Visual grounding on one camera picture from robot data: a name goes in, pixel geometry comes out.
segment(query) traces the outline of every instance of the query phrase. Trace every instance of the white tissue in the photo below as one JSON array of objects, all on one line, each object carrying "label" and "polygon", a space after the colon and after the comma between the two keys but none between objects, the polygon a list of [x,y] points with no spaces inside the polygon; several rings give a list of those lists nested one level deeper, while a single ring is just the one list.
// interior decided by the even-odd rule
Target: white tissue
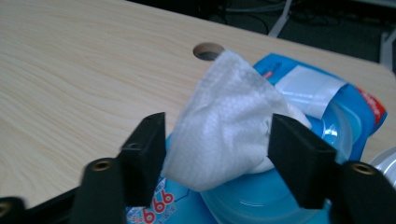
[{"label": "white tissue", "polygon": [[163,175],[202,191],[273,168],[267,158],[273,113],[310,126],[248,62],[223,51],[177,120]]}]

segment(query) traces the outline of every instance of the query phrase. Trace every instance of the wooden table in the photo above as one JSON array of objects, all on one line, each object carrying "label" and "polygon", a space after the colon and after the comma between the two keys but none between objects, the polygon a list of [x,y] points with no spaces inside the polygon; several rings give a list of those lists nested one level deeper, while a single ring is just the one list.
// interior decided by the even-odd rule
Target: wooden table
[{"label": "wooden table", "polygon": [[250,63],[270,52],[338,74],[389,116],[363,160],[396,145],[396,82],[375,63],[121,0],[0,3],[0,197],[34,206],[78,185],[85,164],[114,157],[145,116],[167,133],[211,62],[215,42]]}]

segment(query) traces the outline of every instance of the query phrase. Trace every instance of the red label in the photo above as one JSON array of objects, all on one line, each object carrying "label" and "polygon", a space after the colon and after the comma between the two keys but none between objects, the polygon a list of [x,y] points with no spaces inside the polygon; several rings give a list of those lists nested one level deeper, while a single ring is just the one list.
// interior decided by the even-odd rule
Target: red label
[{"label": "red label", "polygon": [[367,105],[370,106],[371,110],[373,111],[373,114],[375,116],[375,125],[377,125],[378,122],[381,120],[382,116],[385,114],[385,107],[382,106],[381,103],[379,103],[379,101],[375,99],[372,94],[359,88],[357,89],[361,93],[361,96],[366,101]]}]

